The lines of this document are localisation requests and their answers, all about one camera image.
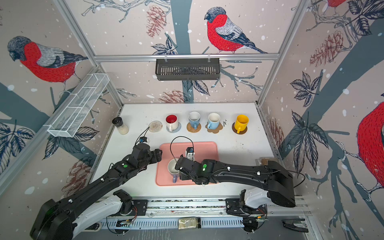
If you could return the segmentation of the white mug purple handle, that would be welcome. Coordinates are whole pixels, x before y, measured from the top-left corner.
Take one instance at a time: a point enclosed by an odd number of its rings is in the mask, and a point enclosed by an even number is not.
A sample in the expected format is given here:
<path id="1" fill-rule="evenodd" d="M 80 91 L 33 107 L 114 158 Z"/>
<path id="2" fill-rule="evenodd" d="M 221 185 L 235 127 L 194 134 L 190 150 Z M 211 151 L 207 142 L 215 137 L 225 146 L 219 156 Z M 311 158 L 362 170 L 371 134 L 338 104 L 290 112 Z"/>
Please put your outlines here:
<path id="1" fill-rule="evenodd" d="M 173 178 L 173 183 L 174 184 L 178 181 L 179 176 L 180 176 L 180 171 L 176 170 L 176 165 L 178 163 L 178 160 L 179 159 L 173 159 L 173 160 L 171 160 L 168 163 L 168 171 L 169 171 L 169 173 L 171 174 L 171 176 Z"/>

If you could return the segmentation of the multicolour woven round coaster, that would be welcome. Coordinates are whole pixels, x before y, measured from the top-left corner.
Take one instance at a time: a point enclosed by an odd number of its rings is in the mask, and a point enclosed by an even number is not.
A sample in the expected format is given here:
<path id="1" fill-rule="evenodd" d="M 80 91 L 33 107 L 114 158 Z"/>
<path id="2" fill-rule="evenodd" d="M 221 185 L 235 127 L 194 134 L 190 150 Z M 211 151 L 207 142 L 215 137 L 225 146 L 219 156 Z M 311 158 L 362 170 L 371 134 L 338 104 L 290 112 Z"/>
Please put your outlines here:
<path id="1" fill-rule="evenodd" d="M 161 131 L 163 124 L 160 121 L 153 121 L 149 124 L 149 131 L 152 133 L 157 133 Z"/>

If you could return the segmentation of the grey woven round coaster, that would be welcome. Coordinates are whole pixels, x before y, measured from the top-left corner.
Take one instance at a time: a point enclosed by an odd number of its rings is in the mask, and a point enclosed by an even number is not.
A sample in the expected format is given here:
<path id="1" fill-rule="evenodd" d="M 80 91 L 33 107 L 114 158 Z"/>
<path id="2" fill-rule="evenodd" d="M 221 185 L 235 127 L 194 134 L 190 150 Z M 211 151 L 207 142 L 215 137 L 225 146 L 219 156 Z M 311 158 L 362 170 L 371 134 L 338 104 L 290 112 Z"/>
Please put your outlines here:
<path id="1" fill-rule="evenodd" d="M 180 129 L 182 128 L 182 124 L 181 123 L 178 123 L 178 127 L 174 130 L 170 130 L 168 126 L 166 126 L 166 130 L 169 132 L 169 133 L 177 133 L 178 131 L 180 131 Z"/>

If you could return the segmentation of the red interior white mug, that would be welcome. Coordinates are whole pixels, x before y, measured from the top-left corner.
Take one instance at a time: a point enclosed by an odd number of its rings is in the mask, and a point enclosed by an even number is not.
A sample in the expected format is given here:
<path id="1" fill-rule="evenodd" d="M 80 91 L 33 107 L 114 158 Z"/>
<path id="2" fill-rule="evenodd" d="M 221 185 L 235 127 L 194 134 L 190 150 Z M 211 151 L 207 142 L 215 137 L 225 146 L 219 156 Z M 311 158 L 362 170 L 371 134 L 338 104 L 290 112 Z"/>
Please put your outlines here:
<path id="1" fill-rule="evenodd" d="M 168 115 L 166 117 L 166 123 L 169 132 L 174 132 L 179 127 L 179 121 L 176 115 Z"/>

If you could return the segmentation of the tan cork round coaster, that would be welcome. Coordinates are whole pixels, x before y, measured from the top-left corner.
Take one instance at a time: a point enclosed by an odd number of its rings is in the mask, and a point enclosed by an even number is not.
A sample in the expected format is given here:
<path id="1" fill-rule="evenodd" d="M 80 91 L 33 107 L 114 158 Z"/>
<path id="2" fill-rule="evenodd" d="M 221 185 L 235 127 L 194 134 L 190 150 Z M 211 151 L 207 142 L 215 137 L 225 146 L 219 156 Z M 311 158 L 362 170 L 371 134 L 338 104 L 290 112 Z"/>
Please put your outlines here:
<path id="1" fill-rule="evenodd" d="M 187 131 L 190 133 L 198 133 L 201 130 L 201 128 L 202 128 L 201 124 L 198 124 L 196 129 L 190 123 L 187 124 Z"/>

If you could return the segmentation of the brown flower-shaped coaster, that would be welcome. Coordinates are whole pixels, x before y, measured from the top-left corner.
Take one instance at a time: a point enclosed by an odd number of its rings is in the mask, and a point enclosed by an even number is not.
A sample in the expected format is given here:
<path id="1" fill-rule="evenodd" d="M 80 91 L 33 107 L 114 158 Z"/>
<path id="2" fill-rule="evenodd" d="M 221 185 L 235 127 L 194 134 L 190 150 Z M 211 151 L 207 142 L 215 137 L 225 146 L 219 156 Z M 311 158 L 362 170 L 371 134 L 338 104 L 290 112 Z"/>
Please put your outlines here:
<path id="1" fill-rule="evenodd" d="M 208 133 L 213 133 L 213 134 L 217 134 L 219 131 L 221 131 L 223 129 L 223 125 L 221 123 L 219 123 L 218 127 L 214 130 L 211 130 L 208 128 L 208 125 L 205 126 Z"/>

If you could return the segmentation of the white mug blue handle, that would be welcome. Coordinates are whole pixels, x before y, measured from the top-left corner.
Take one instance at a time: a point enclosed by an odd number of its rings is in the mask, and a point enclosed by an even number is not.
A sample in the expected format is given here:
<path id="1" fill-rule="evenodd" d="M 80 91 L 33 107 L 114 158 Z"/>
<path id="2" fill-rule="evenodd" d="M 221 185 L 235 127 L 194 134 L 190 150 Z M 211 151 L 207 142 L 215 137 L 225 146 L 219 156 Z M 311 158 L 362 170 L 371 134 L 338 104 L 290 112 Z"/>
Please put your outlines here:
<path id="1" fill-rule="evenodd" d="M 201 115 L 198 112 L 190 112 L 189 113 L 189 124 L 195 130 L 198 128 L 198 126 L 200 124 L 200 118 L 201 118 Z"/>

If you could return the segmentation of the white mug light-blue handle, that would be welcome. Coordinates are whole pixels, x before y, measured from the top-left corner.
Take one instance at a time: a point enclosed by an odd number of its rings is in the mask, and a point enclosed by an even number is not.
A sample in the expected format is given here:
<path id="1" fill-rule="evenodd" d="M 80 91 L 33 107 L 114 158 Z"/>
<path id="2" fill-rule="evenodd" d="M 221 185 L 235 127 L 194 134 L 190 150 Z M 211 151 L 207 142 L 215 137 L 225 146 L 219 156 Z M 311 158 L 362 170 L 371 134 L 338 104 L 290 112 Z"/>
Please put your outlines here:
<path id="1" fill-rule="evenodd" d="M 220 120 L 221 120 L 221 117 L 219 114 L 217 113 L 211 113 L 209 114 L 208 116 L 208 125 L 207 125 L 207 128 L 209 130 L 215 130 L 218 128 L 219 124 L 220 124 Z"/>

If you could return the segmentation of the dark brown round coaster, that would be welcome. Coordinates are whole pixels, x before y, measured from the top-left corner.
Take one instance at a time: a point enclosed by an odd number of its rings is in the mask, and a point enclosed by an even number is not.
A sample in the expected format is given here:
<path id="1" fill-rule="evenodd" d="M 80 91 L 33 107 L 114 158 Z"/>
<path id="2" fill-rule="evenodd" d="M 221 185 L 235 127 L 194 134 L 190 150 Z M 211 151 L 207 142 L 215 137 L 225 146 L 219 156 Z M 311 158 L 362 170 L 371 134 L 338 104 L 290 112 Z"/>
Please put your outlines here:
<path id="1" fill-rule="evenodd" d="M 248 127 L 245 128 L 245 130 L 243 131 L 240 131 L 239 133 L 237 133 L 237 129 L 235 128 L 235 123 L 232 124 L 232 131 L 235 133 L 235 134 L 238 134 L 238 135 L 243 135 L 247 132 L 248 130 Z"/>

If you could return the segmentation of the yellow mug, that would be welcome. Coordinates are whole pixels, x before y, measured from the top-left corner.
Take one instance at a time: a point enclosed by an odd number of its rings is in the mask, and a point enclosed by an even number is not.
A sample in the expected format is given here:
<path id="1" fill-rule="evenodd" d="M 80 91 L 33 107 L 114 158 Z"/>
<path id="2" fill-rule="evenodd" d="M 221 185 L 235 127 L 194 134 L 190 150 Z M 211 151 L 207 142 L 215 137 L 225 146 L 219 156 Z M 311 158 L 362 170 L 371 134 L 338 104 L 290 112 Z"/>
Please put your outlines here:
<path id="1" fill-rule="evenodd" d="M 248 123 L 249 118 L 246 115 L 238 115 L 235 122 L 235 128 L 237 129 L 237 133 L 245 130 L 245 128 L 248 126 Z"/>

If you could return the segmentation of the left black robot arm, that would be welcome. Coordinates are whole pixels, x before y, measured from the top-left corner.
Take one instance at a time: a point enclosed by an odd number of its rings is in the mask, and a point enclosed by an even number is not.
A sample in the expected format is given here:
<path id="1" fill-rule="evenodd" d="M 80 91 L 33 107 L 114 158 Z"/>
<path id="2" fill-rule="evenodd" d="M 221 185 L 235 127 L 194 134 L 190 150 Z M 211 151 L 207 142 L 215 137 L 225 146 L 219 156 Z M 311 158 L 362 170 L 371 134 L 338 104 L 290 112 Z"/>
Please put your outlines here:
<path id="1" fill-rule="evenodd" d="M 73 195 L 56 202 L 48 200 L 39 210 L 30 231 L 34 240 L 71 240 L 80 228 L 81 214 L 108 192 L 125 184 L 150 164 L 162 160 L 163 151 L 150 150 L 144 143 L 133 147 L 130 155 L 117 162 L 100 178 Z"/>

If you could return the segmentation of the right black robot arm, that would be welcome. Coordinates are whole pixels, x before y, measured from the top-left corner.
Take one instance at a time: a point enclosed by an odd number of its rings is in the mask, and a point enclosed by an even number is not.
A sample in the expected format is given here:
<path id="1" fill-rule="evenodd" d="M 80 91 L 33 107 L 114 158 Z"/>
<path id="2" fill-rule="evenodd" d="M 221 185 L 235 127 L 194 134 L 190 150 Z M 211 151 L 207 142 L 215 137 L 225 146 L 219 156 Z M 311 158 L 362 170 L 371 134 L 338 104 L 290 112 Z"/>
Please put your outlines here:
<path id="1" fill-rule="evenodd" d="M 240 166 L 205 159 L 197 162 L 180 156 L 175 165 L 182 176 L 197 185 L 236 183 L 259 188 L 272 203 L 286 208 L 296 206 L 293 175 L 276 161 L 267 165 Z"/>

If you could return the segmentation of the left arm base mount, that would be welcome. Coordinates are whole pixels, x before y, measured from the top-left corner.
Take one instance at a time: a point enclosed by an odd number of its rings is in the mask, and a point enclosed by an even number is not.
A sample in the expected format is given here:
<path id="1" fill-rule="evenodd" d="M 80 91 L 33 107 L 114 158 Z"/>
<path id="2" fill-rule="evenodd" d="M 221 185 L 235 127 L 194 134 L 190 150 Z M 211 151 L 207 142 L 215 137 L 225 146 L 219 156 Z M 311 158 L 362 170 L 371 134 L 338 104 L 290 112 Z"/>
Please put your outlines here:
<path id="1" fill-rule="evenodd" d="M 123 203 L 120 210 L 110 217 L 123 217 L 123 216 L 144 216 L 147 211 L 148 200 L 131 200 L 130 203 Z"/>

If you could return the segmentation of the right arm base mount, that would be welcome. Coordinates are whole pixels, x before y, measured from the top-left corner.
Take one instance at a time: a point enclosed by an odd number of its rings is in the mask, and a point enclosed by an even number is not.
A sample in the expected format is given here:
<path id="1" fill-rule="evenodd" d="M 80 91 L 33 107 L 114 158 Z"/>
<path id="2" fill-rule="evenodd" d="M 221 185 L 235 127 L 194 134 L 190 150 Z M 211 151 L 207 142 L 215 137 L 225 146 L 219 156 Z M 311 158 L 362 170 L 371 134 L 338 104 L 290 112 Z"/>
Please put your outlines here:
<path id="1" fill-rule="evenodd" d="M 268 212 L 267 205 L 258 208 L 246 206 L 245 201 L 240 198 L 225 199 L 226 213 L 237 217 L 248 217 L 251 215 L 265 215 Z"/>

